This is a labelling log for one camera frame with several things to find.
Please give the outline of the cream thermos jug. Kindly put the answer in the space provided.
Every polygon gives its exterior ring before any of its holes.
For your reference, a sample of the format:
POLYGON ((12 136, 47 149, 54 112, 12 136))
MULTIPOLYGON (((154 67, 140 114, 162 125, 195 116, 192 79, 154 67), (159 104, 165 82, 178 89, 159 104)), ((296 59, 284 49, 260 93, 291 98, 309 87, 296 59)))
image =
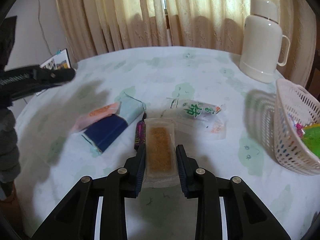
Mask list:
POLYGON ((240 70, 252 79, 272 83, 277 66, 285 66, 291 42, 279 25, 277 6, 270 0, 251 0, 245 19, 240 70))

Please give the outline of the green snack box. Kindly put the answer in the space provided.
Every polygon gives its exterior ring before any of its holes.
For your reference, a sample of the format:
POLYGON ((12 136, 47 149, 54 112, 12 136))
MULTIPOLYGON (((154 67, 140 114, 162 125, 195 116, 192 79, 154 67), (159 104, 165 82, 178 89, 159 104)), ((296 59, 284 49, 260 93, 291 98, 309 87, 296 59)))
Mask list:
POLYGON ((303 128, 302 141, 306 147, 317 157, 320 157, 320 126, 312 124, 303 128))

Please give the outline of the white plastic basket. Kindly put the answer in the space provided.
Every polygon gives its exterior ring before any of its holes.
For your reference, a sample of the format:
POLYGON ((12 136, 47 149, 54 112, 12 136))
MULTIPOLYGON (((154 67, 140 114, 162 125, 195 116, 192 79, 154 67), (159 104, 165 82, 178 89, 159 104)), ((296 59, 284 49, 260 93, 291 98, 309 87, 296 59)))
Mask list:
POLYGON ((319 102, 305 88, 286 79, 276 81, 274 155, 283 167, 303 175, 319 175, 319 157, 304 143, 308 129, 319 124, 319 102))

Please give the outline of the clear orange print packet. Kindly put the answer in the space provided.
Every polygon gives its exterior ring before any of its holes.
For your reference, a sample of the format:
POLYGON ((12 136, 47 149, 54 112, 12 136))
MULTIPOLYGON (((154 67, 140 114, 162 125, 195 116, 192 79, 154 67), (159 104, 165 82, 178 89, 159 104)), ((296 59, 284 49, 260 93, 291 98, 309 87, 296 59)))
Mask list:
POLYGON ((195 118, 176 118, 176 129, 188 135, 209 140, 223 140, 226 138, 226 124, 217 116, 208 120, 195 118))

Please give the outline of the pink biscuit packet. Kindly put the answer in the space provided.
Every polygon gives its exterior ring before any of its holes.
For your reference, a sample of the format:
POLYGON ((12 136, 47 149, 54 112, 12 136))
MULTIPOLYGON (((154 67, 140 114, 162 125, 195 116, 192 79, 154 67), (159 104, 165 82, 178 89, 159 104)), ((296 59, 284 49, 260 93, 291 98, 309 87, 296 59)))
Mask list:
POLYGON ((70 133, 78 133, 92 124, 98 122, 103 118, 107 118, 112 114, 116 114, 120 109, 120 102, 114 102, 113 104, 95 109, 86 115, 77 118, 74 126, 71 128, 70 133))

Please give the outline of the clear brown cake packet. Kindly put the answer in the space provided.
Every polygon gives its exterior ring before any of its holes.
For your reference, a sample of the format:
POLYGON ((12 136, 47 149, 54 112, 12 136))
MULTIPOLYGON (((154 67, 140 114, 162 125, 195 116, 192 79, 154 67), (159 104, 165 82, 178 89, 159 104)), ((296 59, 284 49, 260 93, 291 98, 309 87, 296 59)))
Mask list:
POLYGON ((144 188, 179 184, 175 153, 175 124, 171 118, 149 118, 146 124, 144 188))

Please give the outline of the green white snack packet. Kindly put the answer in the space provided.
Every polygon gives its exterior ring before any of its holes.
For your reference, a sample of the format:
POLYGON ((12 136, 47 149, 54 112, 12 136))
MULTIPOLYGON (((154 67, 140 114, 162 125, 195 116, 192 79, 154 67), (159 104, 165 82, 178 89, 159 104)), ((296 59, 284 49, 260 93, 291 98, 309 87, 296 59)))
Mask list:
POLYGON ((190 99, 176 98, 170 105, 171 113, 178 118, 195 121, 213 121, 221 111, 225 110, 226 105, 217 106, 190 99))

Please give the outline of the photo collage calendar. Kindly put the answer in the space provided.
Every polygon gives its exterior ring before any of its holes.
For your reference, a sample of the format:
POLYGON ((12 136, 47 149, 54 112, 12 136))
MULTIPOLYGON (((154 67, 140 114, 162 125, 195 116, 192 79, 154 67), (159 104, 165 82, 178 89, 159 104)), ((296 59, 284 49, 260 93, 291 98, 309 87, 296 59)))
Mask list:
POLYGON ((40 88, 36 89, 35 95, 39 96, 48 89, 65 85, 74 78, 75 70, 72 68, 68 50, 61 50, 60 54, 55 54, 40 64, 40 70, 35 74, 40 88))

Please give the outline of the beige curtain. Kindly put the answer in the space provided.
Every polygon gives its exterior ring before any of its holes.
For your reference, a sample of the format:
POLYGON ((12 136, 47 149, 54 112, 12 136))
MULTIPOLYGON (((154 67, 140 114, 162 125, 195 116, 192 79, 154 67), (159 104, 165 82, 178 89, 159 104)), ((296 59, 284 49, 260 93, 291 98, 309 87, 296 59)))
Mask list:
MULTIPOLYGON (((77 60, 122 49, 186 46, 242 51, 251 0, 56 0, 77 60)), ((306 85, 316 49, 316 16, 306 0, 270 0, 290 39, 282 75, 306 85)))

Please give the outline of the purple candy packet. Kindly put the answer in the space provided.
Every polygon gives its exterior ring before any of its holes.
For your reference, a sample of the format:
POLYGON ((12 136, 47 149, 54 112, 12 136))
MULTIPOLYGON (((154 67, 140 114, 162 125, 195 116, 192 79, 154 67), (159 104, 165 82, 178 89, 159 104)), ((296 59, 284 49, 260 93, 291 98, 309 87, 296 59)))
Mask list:
POLYGON ((134 143, 134 149, 136 151, 138 151, 140 145, 145 143, 145 137, 146 137, 145 119, 146 119, 146 112, 143 113, 142 119, 139 122, 137 122, 137 125, 136 125, 135 143, 134 143))

